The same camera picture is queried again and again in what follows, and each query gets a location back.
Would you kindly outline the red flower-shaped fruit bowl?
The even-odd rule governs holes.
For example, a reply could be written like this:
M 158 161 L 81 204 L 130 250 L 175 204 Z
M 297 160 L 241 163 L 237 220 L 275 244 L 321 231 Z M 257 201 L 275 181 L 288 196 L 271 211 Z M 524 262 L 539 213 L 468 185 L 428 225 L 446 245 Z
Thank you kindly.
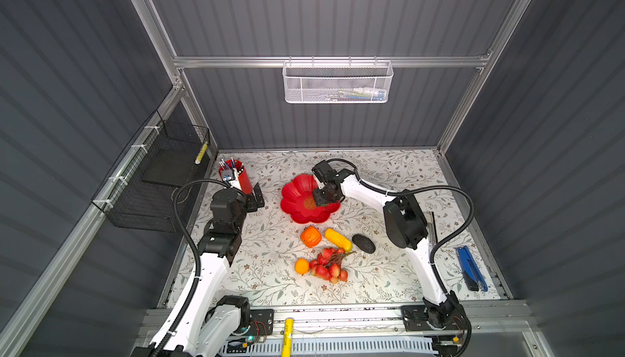
M 318 188 L 314 176 L 308 174 L 296 176 L 282 189 L 281 210 L 295 223 L 325 223 L 340 209 L 340 204 L 318 207 L 313 198 L 313 191 Z

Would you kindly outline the yellow fake corn cob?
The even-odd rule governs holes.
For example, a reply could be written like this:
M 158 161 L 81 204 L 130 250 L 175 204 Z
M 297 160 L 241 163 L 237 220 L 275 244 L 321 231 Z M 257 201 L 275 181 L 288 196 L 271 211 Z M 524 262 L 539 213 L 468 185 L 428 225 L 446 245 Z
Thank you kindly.
M 348 238 L 346 238 L 346 236 L 338 233 L 332 228 L 327 228 L 327 230 L 325 230 L 324 232 L 324 236 L 328 241 L 330 241 L 338 248 L 344 250 L 346 253 L 351 253 L 353 251 L 353 243 Z

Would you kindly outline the orange fake bell pepper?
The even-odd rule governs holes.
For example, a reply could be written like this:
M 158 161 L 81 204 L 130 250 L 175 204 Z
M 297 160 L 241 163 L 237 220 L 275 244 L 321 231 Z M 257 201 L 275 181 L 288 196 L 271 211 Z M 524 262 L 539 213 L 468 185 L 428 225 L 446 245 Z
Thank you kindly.
M 309 226 L 304 231 L 302 231 L 300 239 L 305 246 L 309 248 L 314 248 L 321 243 L 322 235 L 317 228 L 315 228 L 314 226 Z

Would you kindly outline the dark fake avocado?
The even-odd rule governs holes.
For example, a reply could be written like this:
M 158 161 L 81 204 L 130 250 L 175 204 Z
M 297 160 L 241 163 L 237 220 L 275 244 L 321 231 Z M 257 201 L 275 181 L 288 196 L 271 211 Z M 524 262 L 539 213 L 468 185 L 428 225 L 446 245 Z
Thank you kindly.
M 367 254 L 374 254 L 376 251 L 376 245 L 367 236 L 355 234 L 353 235 L 352 242 L 358 249 Z

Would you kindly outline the red fake lychee bunch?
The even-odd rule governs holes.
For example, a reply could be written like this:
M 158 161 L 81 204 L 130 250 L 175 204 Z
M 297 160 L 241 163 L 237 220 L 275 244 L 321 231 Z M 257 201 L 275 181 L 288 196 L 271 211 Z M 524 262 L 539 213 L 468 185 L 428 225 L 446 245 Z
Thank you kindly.
M 324 248 L 317 258 L 309 263 L 309 274 L 333 284 L 347 282 L 348 271 L 343 268 L 343 261 L 352 254 L 343 249 Z

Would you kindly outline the small fake orange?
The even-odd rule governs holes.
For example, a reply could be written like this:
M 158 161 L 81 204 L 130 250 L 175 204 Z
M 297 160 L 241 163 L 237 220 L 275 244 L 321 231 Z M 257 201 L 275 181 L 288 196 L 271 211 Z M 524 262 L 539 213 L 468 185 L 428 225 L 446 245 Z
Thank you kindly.
M 310 264 L 306 259 L 297 259 L 295 263 L 295 271 L 297 274 L 306 275 L 310 272 Z

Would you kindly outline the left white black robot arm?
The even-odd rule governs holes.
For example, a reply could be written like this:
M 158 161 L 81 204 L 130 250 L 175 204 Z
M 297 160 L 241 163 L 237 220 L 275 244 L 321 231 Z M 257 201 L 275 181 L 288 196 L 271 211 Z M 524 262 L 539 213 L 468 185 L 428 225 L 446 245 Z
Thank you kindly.
M 248 298 L 225 296 L 215 307 L 210 304 L 239 251 L 247 214 L 264 207 L 265 199 L 259 184 L 250 194 L 215 179 L 198 179 L 184 187 L 203 183 L 222 189 L 213 195 L 213 218 L 199 244 L 182 228 L 194 257 L 193 273 L 167 320 L 147 346 L 133 349 L 133 356 L 219 356 L 229 337 L 250 328 Z

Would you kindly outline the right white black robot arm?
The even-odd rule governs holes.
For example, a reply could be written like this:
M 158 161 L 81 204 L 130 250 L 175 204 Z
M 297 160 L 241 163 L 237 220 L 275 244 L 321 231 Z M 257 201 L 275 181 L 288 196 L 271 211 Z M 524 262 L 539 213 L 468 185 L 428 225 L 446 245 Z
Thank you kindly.
M 313 191 L 317 206 L 339 204 L 347 198 L 363 202 L 378 210 L 383 218 L 387 237 L 398 248 L 407 252 L 423 288 L 423 302 L 428 322 L 442 329 L 454 319 L 464 315 L 455 293 L 448 290 L 436 267 L 436 252 L 464 232 L 475 218 L 475 204 L 468 193 L 450 185 L 426 186 L 413 190 L 394 191 L 361 178 L 357 167 L 347 160 L 339 159 L 349 166 L 341 171 L 331 166 L 331 160 L 323 160 L 312 168 L 313 176 L 320 185 Z M 436 244 L 430 242 L 428 219 L 416 199 L 418 193 L 447 190 L 465 198 L 469 214 L 464 223 Z

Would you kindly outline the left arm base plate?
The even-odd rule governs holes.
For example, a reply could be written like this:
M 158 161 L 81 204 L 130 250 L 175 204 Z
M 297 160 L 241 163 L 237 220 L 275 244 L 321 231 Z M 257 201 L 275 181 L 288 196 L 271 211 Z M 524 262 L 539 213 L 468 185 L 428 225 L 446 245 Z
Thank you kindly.
M 242 336 L 268 337 L 273 334 L 274 309 L 252 309 L 242 322 L 239 334 Z

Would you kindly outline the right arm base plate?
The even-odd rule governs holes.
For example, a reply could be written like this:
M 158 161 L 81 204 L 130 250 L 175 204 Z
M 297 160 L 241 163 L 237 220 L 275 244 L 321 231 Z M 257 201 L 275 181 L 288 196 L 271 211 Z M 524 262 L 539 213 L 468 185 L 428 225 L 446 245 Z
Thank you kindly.
M 459 330 L 469 329 L 464 314 L 454 305 L 405 305 L 400 307 L 402 321 L 406 331 Z

